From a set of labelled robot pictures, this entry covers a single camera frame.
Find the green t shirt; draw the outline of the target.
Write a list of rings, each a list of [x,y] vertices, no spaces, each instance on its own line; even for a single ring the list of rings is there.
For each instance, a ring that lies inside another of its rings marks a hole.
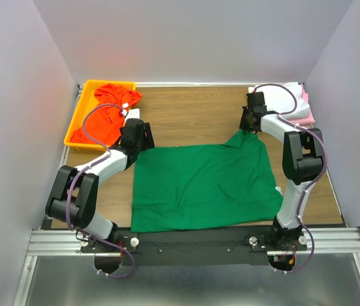
[[[238,131],[223,144],[140,153],[131,229],[151,233],[270,221],[282,201],[265,144]]]

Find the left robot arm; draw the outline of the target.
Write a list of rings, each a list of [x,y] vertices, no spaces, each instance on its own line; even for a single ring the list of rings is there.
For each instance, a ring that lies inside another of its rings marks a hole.
[[[128,119],[121,136],[106,152],[86,164],[62,166],[55,177],[45,213],[95,239],[104,252],[119,245],[118,226],[96,212],[99,186],[130,168],[139,153],[155,147],[151,127],[141,119]]]

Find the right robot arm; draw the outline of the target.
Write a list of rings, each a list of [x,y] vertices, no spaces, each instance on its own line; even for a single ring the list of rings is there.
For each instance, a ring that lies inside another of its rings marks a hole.
[[[283,144],[282,169],[287,188],[282,206],[273,220],[268,242],[275,249],[286,249],[299,241],[306,202],[314,185],[326,172],[322,133],[320,129],[293,124],[276,111],[269,111],[264,93],[257,91],[247,94],[240,129],[267,133]]]

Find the white folded t shirt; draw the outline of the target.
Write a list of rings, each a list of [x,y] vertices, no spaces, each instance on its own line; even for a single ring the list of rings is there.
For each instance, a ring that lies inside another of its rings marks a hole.
[[[301,98],[302,87],[298,82],[289,82],[281,86],[252,86],[248,88],[248,93],[255,89],[264,94],[268,111],[284,113],[283,117],[287,120],[308,116],[308,106]]]

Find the pink folded t shirt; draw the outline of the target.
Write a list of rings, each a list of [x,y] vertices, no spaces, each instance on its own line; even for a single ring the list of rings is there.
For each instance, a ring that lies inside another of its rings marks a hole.
[[[300,126],[311,126],[312,124],[315,123],[315,120],[314,120],[314,117],[313,117],[313,114],[312,114],[312,111],[310,108],[308,93],[305,91],[304,85],[301,85],[301,87],[302,87],[301,98],[304,100],[304,102],[308,106],[308,116],[299,118],[299,119],[291,119],[290,121],[294,124],[299,124]]]

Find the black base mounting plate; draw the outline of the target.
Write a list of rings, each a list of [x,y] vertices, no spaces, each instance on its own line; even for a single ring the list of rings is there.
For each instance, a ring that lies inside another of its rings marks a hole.
[[[289,260],[308,249],[299,229],[287,237],[273,237],[271,226],[228,226],[223,228],[132,233],[120,228],[119,242],[133,255],[137,266],[267,265],[291,270]]]

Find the aluminium frame rail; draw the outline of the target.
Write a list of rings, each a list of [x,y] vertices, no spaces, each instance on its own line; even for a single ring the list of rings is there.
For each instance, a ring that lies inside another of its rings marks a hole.
[[[33,230],[27,256],[79,256],[81,245],[68,229],[52,228],[53,219],[45,217],[39,230]]]

